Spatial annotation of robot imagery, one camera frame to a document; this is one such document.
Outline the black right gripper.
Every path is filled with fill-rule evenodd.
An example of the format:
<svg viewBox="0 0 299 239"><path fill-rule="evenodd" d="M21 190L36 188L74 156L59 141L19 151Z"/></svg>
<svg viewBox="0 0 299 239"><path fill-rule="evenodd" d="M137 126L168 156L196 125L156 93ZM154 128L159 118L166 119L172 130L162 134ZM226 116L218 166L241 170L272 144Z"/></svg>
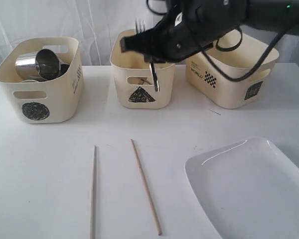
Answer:
<svg viewBox="0 0 299 239"><path fill-rule="evenodd" d="M122 53L144 54L146 63L180 62L237 28L246 19L247 2L168 0L166 7L154 28L122 37Z"/></svg>

